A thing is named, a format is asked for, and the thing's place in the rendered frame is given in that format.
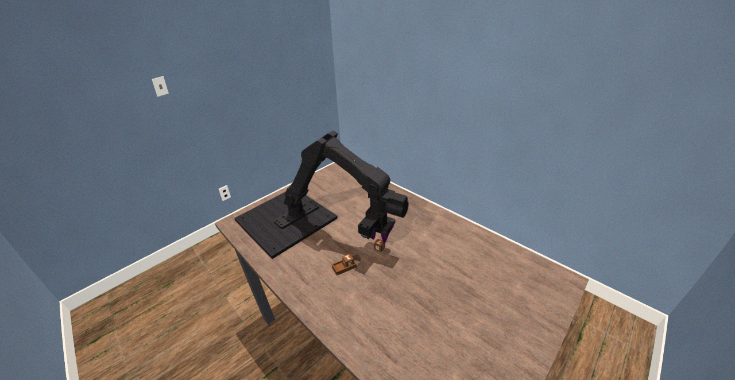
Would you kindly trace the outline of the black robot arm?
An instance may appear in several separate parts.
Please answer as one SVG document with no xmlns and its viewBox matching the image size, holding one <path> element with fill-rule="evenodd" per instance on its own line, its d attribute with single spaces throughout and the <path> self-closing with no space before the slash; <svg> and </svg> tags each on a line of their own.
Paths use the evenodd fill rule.
<svg viewBox="0 0 735 380">
<path fill-rule="evenodd" d="M 319 208 L 314 201 L 308 200 L 302 204 L 301 199 L 309 191 L 307 186 L 325 158 L 341 166 L 368 192 L 370 207 L 366 211 L 366 217 L 358 225 L 362 237 L 371 238 L 376 226 L 383 229 L 388 224 L 388 213 L 401 218 L 406 216 L 409 205 L 408 197 L 388 189 L 390 182 L 388 174 L 379 167 L 375 168 L 357 157 L 339 142 L 337 136 L 338 133 L 332 130 L 301 152 L 301 166 L 296 178 L 285 192 L 284 204 L 287 205 L 289 212 L 274 219 L 274 223 L 279 228 L 284 229 Z M 376 214 L 370 212 L 370 209 Z M 377 215 L 385 211 L 386 213 Z"/>
</svg>

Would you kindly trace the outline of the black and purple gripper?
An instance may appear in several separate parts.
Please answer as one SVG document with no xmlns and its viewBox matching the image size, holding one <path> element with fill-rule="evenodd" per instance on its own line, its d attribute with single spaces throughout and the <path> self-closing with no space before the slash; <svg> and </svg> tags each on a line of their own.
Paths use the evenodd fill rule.
<svg viewBox="0 0 735 380">
<path fill-rule="evenodd" d="M 377 213 L 377 215 L 384 214 L 384 213 L 386 213 L 386 211 L 385 212 L 382 212 L 382 213 Z M 385 243 L 388 240 L 388 236 L 387 235 L 389 235 L 389 232 L 393 229 L 395 223 L 396 223 L 396 219 L 393 219 L 393 218 L 388 217 L 388 224 L 386 224 L 386 226 L 384 226 L 383 229 L 376 227 L 376 229 L 374 230 L 373 236 L 371 237 L 372 240 L 375 239 L 376 232 L 378 232 L 378 233 L 381 234 L 383 243 Z"/>
</svg>

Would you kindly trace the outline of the brown wooden tray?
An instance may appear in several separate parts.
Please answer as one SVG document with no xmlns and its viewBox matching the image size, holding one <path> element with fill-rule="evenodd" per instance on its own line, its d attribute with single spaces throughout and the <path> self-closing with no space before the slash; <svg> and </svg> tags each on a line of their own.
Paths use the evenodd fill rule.
<svg viewBox="0 0 735 380">
<path fill-rule="evenodd" d="M 342 273 L 344 273 L 346 271 L 349 271 L 351 269 L 354 269 L 356 267 L 357 267 L 357 264 L 356 264 L 355 261 L 354 261 L 354 264 L 353 265 L 347 266 L 347 267 L 346 267 L 346 265 L 344 265 L 342 263 L 342 260 L 341 261 L 338 261 L 338 262 L 336 262 L 334 264 L 332 264 L 332 268 L 333 268 L 334 272 L 336 273 L 336 275 L 342 274 Z"/>
</svg>

